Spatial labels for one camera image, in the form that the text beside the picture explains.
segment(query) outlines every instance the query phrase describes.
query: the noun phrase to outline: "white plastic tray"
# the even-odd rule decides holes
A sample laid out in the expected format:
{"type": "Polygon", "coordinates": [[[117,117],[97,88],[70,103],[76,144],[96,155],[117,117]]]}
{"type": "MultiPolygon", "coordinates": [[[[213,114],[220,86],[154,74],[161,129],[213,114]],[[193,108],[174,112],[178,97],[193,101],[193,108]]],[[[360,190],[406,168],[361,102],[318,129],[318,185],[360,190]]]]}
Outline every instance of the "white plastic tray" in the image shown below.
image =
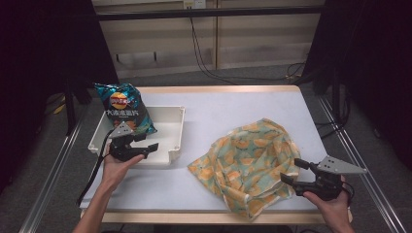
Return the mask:
{"type": "MultiPolygon", "coordinates": [[[[157,132],[149,135],[146,140],[133,142],[130,145],[133,148],[146,148],[148,145],[158,143],[158,149],[155,152],[151,152],[147,159],[142,160],[136,166],[169,165],[172,160],[180,156],[185,107],[158,106],[146,108],[154,122],[154,127],[157,129],[157,132]]],[[[88,149],[98,155],[103,140],[111,129],[113,129],[113,124],[103,112],[103,116],[100,118],[96,131],[94,131],[88,149]]]]}

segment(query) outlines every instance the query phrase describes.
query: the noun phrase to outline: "yellow patterned cloth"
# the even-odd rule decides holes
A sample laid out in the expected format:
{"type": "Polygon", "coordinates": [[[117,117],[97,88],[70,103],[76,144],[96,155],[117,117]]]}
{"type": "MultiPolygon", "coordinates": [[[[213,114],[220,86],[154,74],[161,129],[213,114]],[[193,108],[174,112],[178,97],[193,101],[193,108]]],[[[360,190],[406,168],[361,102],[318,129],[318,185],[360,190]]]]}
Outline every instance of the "yellow patterned cloth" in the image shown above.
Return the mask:
{"type": "Polygon", "coordinates": [[[264,208],[294,193],[281,182],[280,173],[297,177],[295,158],[300,153],[288,132],[263,118],[220,138],[188,168],[205,187],[222,196],[234,213],[254,219],[264,208]]]}

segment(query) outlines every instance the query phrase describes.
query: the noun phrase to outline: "white table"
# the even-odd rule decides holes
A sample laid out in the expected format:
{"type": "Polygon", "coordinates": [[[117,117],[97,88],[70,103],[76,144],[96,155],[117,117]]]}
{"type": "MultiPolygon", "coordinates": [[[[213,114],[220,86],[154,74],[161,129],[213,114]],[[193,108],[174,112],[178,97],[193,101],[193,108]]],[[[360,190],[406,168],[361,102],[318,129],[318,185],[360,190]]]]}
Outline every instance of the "white table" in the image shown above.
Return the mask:
{"type": "MultiPolygon", "coordinates": [[[[231,213],[223,199],[207,190],[187,169],[230,130],[264,117],[285,127],[301,157],[320,162],[326,151],[296,86],[138,87],[146,106],[186,108],[181,155],[168,166],[130,169],[114,192],[104,222],[201,224],[324,223],[317,208],[303,197],[278,201],[253,222],[231,213]]],[[[85,209],[101,181],[101,172],[85,196],[85,209]]],[[[301,169],[300,181],[312,182],[301,169]]]]}

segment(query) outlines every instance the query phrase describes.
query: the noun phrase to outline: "crumpled fabric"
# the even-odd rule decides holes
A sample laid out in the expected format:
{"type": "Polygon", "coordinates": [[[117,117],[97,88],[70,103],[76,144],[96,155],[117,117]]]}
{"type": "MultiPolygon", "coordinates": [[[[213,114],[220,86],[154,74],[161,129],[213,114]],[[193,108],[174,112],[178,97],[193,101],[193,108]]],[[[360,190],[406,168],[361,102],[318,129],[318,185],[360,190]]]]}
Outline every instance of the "crumpled fabric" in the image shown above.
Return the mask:
{"type": "Polygon", "coordinates": [[[232,212],[253,220],[264,208],[294,194],[280,173],[296,178],[295,158],[300,153],[288,132],[263,118],[221,137],[188,168],[232,212]]]}

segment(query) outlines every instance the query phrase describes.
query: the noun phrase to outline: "chip bag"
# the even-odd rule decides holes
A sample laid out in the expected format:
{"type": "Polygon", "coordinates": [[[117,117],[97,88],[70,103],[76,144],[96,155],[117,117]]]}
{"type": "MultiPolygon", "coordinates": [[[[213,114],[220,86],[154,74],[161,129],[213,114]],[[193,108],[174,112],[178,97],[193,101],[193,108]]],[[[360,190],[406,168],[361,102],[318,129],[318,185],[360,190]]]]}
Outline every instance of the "chip bag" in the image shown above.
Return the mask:
{"type": "Polygon", "coordinates": [[[140,91],[130,83],[100,84],[94,87],[103,102],[106,116],[117,127],[123,121],[137,134],[157,132],[142,101],[140,91]]]}

